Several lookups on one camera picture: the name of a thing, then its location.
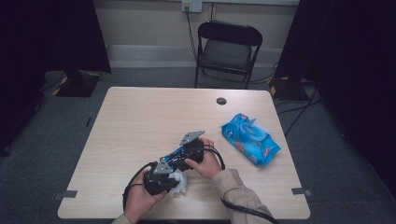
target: wooden table top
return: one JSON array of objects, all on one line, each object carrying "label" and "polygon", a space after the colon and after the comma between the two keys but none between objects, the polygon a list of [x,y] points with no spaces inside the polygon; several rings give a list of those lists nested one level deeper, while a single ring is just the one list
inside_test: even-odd
[{"label": "wooden table top", "polygon": [[[217,104],[225,98],[226,105]],[[221,135],[221,126],[242,113],[271,131],[282,148],[265,167],[255,166]],[[238,170],[275,218],[305,219],[310,211],[268,91],[113,87],[107,92],[63,198],[61,218],[115,218],[122,193],[145,164],[179,147],[185,133],[204,130],[228,168]],[[229,219],[210,181],[186,171],[187,191],[166,196],[146,219]]]}]

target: beige sleeve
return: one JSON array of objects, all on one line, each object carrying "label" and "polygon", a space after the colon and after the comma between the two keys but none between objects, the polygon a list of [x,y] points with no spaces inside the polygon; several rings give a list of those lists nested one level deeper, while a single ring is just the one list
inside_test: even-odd
[{"label": "beige sleeve", "polygon": [[111,224],[131,224],[124,214],[120,215]]},{"label": "beige sleeve", "polygon": [[[259,197],[252,189],[248,189],[244,185],[235,169],[225,169],[218,173],[213,177],[212,185],[215,187],[219,196],[228,203],[241,205],[271,216],[267,206],[260,202]],[[262,217],[256,217],[244,212],[235,211],[231,208],[227,209],[233,224],[271,223]]]}]

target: wipes package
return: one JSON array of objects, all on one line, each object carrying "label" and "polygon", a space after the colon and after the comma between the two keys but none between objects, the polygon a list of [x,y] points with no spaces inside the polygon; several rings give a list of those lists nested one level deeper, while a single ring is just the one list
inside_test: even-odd
[{"label": "wipes package", "polygon": [[246,115],[237,114],[221,127],[221,132],[253,164],[266,165],[280,147],[272,140],[270,132],[261,125],[254,124],[254,121]]}]

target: hand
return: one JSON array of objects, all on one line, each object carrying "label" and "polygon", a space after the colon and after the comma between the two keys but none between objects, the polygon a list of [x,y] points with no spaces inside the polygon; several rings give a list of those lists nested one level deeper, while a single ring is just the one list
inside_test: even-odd
[{"label": "hand", "polygon": [[[204,143],[205,148],[213,149],[215,145],[213,141],[205,138],[200,138],[200,140]],[[215,154],[210,151],[204,151],[204,159],[201,164],[190,159],[186,159],[185,162],[206,179],[213,179],[213,177],[221,171],[218,159]]]},{"label": "hand", "polygon": [[137,223],[137,221],[145,216],[156,203],[160,202],[166,195],[166,190],[157,195],[149,194],[145,186],[143,185],[143,176],[148,172],[145,170],[141,172],[133,184],[138,184],[136,186],[131,187],[128,194],[128,199],[125,205],[124,215],[128,218],[131,224]]}]

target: person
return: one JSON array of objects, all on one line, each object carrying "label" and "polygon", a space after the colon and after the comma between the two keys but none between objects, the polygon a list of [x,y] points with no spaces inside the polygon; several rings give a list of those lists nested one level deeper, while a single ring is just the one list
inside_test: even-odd
[{"label": "person", "polygon": [[[204,143],[206,148],[214,147],[213,141],[205,138],[200,138],[200,140]],[[257,194],[244,185],[237,170],[230,168],[221,170],[214,153],[204,151],[204,159],[201,163],[197,163],[190,159],[186,159],[185,162],[203,178],[210,179],[220,198],[228,203],[241,205],[272,216],[267,206],[261,203]],[[112,224],[137,223],[141,217],[145,216],[155,204],[159,203],[165,197],[166,191],[157,195],[150,195],[145,190],[142,184],[143,176],[147,171],[148,170],[141,172],[132,183],[139,185],[135,185],[130,189],[124,213],[114,220]],[[233,224],[271,223],[262,217],[235,211],[231,208],[227,209]]]}]

